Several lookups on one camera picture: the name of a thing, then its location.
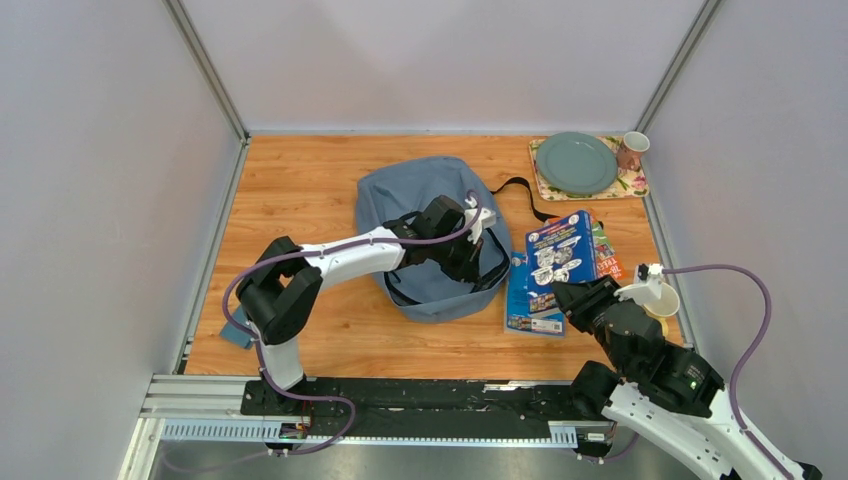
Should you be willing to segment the dark blue treehouse book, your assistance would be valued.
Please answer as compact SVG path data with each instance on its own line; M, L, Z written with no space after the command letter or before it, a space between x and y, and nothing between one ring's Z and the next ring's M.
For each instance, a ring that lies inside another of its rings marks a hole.
M597 278L592 217L578 210L525 235L529 286L579 283Z

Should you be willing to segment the orange treehouse book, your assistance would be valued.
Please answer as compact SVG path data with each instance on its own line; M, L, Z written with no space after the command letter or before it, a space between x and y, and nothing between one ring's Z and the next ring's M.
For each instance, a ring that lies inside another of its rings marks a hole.
M610 276L620 282L624 278L625 269L616 256L609 237L604 231L604 225L589 213L592 251L594 253L595 278Z

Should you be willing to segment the blue-grey student backpack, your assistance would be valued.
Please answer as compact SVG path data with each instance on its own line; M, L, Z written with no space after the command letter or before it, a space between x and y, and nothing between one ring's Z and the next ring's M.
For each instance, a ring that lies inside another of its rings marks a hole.
M427 242L461 228L470 192L497 214L496 223L481 236L486 240L481 289L449 279L431 258L433 245ZM444 323L477 313L491 303L508 276L513 242L504 215L494 191L460 158L424 157L369 173L357 183L354 218L358 233L385 227L416 240L406 248L398 269L374 276L411 321Z

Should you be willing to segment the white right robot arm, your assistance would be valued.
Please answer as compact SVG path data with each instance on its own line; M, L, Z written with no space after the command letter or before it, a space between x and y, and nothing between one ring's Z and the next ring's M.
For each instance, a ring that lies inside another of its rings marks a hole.
M591 335L609 360L586 362L573 380L577 415L625 426L701 479L822 478L816 466L761 438L709 362L667 341L660 323L634 301L619 299L617 288L611 277L552 285L569 323Z

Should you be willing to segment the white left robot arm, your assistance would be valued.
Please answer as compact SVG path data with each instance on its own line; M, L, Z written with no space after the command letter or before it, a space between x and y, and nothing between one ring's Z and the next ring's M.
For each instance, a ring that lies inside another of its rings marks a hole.
M226 287L222 311L236 297L246 317L240 326L254 343L260 374L269 385L266 399L283 415L304 405L304 369L298 336L319 294L362 276L389 273L435 262L451 280L478 285L483 235L497 222L494 210L473 190L462 204L441 195L422 212L389 220L357 236L317 245L298 245L288 237L272 241L263 256Z

